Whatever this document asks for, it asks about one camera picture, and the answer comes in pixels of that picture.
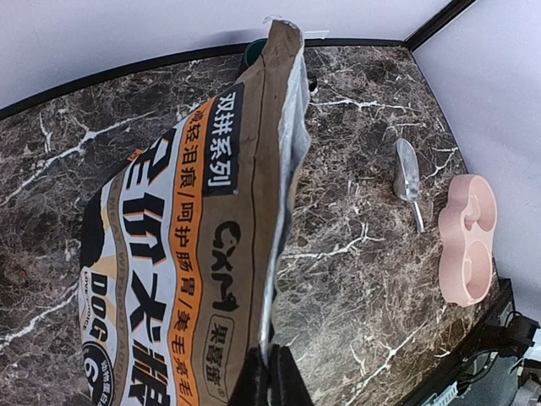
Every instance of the black label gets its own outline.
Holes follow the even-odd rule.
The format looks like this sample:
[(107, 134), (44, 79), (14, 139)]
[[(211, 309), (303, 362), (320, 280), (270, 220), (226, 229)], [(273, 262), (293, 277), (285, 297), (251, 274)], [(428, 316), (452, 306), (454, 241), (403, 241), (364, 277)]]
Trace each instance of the black label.
[(110, 406), (114, 393), (111, 361), (105, 350), (98, 344), (83, 344), (86, 379), (90, 385), (90, 397), (93, 404)]
[(244, 83), (216, 97), (210, 110), (205, 141), (203, 196), (233, 195), (237, 191), (240, 125)]

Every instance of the black baseboard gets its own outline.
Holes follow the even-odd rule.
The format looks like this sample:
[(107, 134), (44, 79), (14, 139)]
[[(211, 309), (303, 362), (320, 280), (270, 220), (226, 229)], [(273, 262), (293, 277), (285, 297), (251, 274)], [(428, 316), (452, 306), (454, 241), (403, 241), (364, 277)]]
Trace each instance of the black baseboard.
[[(68, 93), (79, 91), (85, 87), (97, 85), (120, 78), (127, 74), (136, 74), (149, 69), (161, 68), (175, 63), (185, 63), (198, 59), (222, 57), (244, 52), (248, 44), (226, 45), (223, 47), (212, 47), (199, 49), (196, 51), (180, 52), (165, 57), (147, 59), (145, 61), (130, 63), (118, 68), (108, 69), (99, 74), (92, 74), (81, 79), (73, 80), (64, 85), (53, 87), (47, 91), (30, 96), (22, 101), (18, 101), (10, 106), (0, 109), (0, 120), (22, 112), (27, 108), (35, 107), (43, 102), (48, 102)], [(355, 38), (330, 38), (325, 40), (306, 40), (306, 47), (405, 47), (404, 41), (377, 40), (377, 39), (355, 39)]]
[(406, 40), (407, 49), (413, 52), (421, 47), (426, 41), (442, 30), (476, 1), (477, 0), (452, 0)]

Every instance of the black trim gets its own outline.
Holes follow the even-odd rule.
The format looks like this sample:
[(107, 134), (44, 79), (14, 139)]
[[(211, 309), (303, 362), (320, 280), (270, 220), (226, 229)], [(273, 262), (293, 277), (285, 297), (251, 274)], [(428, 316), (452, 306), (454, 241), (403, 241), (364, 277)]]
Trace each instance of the black trim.
[(421, 28), (407, 38), (407, 49), (413, 52), (421, 47), (426, 41), (432, 38), (475, 2), (476, 0), (452, 0)]
[(484, 317), (473, 327), (473, 329), (461, 341), (458, 347), (447, 355), (441, 363), (432, 371), (432, 373), (423, 379), (423, 381), (413, 389), (398, 406), (420, 406), (428, 400), (433, 394), (441, 394), (457, 377), (463, 364), (463, 358), (474, 348), (477, 336), (485, 326), (498, 326), (500, 324), (500, 314), (505, 310), (509, 303), (512, 303), (515, 309), (513, 299), (513, 288), (510, 279), (500, 279), (500, 292), (495, 303), (491, 306)]
[[(63, 85), (53, 87), (37, 95), (27, 97), (21, 101), (0, 109), (0, 121), (22, 112), (27, 108), (35, 107), (43, 102), (48, 102), (60, 96), (65, 96), (74, 91), (80, 91), (85, 87), (97, 85), (107, 80), (120, 78), (127, 74), (136, 74), (149, 69), (161, 68), (175, 63), (184, 63), (196, 59), (222, 57), (235, 53), (243, 53), (248, 43), (212, 47), (196, 51), (180, 52), (165, 57), (147, 59), (145, 61), (130, 63), (118, 68), (108, 69), (99, 74), (92, 74), (81, 79), (73, 80)], [(306, 40), (306, 47), (405, 47), (404, 41), (394, 40), (371, 40), (352, 38), (330, 38), (325, 40)]]

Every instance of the white wall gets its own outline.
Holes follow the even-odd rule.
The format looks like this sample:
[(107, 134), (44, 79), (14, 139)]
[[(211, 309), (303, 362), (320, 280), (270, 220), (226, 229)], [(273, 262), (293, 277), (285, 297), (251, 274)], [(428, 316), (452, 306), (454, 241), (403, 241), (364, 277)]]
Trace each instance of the white wall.
[(0, 108), (106, 69), (266, 36), (406, 39), (450, 0), (0, 0)]
[(541, 2), (478, 0), (415, 52), (471, 173), (498, 201), (495, 259), (541, 321)]

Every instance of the brand logo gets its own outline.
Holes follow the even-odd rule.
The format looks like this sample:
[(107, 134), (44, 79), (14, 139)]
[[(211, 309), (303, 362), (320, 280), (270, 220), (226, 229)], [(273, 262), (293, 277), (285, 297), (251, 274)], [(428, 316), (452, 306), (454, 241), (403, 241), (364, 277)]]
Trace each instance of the brand logo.
[(90, 385), (90, 398), (98, 406), (110, 406), (114, 393), (112, 366), (105, 350), (96, 343), (83, 344), (86, 379)]

